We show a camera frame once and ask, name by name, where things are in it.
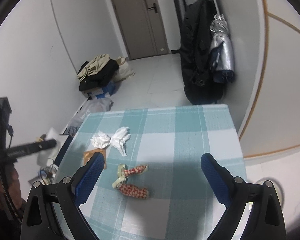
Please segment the white paper wad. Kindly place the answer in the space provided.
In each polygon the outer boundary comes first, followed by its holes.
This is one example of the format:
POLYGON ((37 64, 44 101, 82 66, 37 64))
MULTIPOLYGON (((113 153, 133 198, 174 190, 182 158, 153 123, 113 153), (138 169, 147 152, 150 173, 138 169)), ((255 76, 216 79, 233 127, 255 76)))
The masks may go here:
POLYGON ((94 148, 107 148, 110 145, 110 137, 106 133, 99 131, 98 135, 93 135, 91 138, 91 144, 94 148))

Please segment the white tissue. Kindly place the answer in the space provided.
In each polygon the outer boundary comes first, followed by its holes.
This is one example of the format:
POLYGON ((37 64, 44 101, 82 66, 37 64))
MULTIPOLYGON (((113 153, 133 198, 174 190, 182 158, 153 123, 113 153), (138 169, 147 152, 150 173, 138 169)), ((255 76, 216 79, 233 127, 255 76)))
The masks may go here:
POLYGON ((129 139, 129 127, 120 127, 111 137, 110 144, 116 148, 123 157, 126 157, 125 143, 129 139))

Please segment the white trash bin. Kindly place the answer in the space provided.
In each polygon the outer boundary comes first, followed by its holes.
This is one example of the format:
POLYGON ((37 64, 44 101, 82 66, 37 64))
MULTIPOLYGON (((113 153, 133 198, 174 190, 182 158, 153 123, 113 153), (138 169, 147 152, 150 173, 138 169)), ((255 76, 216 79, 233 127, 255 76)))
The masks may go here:
POLYGON ((269 180, 274 185, 275 191, 277 193, 278 199, 280 202, 284 200, 284 191, 281 184, 275 178, 262 178, 259 179, 256 184, 263 184, 266 180, 269 180))

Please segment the red checkered candy wrapper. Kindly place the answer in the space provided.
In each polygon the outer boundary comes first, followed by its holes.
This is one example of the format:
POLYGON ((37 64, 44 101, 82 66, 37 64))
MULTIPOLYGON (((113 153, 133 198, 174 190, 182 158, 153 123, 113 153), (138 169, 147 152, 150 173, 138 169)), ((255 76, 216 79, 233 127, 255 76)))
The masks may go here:
POLYGON ((134 175, 141 175, 148 170, 148 165, 138 165, 133 168, 128 168, 125 164, 120 164, 117 169, 117 176, 129 178, 134 175))

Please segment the red patterned candy wrapper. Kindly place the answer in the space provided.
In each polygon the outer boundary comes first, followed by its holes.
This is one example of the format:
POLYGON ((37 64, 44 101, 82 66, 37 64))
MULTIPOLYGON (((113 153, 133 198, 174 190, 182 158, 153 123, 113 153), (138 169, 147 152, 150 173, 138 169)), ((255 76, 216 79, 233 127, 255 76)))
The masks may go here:
POLYGON ((132 184, 127 184, 127 178, 120 176, 112 183, 112 187, 117 189, 126 197, 133 197, 138 199, 147 199, 149 192, 147 188, 139 188, 132 184))

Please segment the teal plaid tablecloth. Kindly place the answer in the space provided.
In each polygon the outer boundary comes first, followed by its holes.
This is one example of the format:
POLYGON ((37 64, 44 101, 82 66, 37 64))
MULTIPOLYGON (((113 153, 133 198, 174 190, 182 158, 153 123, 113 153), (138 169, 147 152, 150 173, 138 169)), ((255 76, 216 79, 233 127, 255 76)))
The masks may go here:
POLYGON ((200 159, 211 153, 233 176, 246 176, 243 154, 226 105, 135 109, 89 115, 70 144, 55 182, 72 176, 99 131, 129 127, 126 157, 106 150, 101 173, 81 211, 100 239, 207 239, 225 207, 207 182, 200 159), (112 183, 120 164, 148 165, 127 184, 147 188, 147 199, 126 197, 112 183))

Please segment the grey plastic mailer bag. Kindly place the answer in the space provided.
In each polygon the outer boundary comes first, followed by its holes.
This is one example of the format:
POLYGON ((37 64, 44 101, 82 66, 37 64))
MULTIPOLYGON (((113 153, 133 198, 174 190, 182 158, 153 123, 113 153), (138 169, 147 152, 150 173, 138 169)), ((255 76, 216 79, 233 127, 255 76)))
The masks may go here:
POLYGON ((110 111, 112 104, 113 102, 110 98, 87 100, 69 121, 64 131, 64 135, 74 136, 89 114, 110 111))

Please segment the blue cardboard box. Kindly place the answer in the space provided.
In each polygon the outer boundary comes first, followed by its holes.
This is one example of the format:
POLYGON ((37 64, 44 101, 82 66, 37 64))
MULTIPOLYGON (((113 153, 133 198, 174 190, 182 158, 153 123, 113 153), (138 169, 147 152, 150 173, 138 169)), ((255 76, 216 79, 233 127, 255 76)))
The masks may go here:
POLYGON ((106 86, 102 88, 94 88, 86 92, 87 96, 92 99, 103 99, 111 97, 115 92, 115 83, 111 80, 106 86))

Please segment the silver folded umbrella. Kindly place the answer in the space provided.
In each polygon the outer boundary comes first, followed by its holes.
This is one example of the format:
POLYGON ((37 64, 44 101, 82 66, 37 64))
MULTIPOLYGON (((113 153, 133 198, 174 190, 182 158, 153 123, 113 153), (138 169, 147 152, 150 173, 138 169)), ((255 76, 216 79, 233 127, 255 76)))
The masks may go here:
POLYGON ((216 83, 232 83, 235 80, 234 51, 230 31, 224 15, 214 15, 210 31, 213 34, 210 46, 210 69, 216 83))

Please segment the pile of clothes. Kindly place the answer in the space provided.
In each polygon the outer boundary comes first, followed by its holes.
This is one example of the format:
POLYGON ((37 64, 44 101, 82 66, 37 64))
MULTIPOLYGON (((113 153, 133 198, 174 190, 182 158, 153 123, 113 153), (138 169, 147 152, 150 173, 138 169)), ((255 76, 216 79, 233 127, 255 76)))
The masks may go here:
POLYGON ((91 61, 85 62, 77 74, 79 91, 105 87, 118 69, 118 63, 109 54, 95 56, 91 61))

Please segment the cream tote bag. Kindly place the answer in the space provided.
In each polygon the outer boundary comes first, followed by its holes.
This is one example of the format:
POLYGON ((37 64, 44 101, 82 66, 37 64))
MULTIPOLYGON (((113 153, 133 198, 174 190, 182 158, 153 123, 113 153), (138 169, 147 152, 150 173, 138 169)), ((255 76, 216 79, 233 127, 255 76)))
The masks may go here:
POLYGON ((119 65, 119 69, 113 76, 114 82, 121 82, 135 75, 133 68, 131 68, 124 57, 118 57, 116 60, 119 65))

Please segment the black hanging coat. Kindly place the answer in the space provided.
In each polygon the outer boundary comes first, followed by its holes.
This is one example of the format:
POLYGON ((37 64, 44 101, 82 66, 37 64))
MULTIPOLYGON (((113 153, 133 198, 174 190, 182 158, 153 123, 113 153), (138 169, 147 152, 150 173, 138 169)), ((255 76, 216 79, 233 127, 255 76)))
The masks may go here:
POLYGON ((212 0, 197 0, 188 6, 181 26, 181 73, 185 95, 193 105, 213 104, 223 96, 224 85, 213 81, 209 66, 215 13, 212 0))

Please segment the brown door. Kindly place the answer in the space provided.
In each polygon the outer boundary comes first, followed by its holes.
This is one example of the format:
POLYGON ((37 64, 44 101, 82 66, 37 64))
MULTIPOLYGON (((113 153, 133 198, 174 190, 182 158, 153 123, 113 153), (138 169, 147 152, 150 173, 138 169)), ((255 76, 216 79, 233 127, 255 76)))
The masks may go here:
POLYGON ((157 0, 111 0, 131 60, 169 53, 157 0))

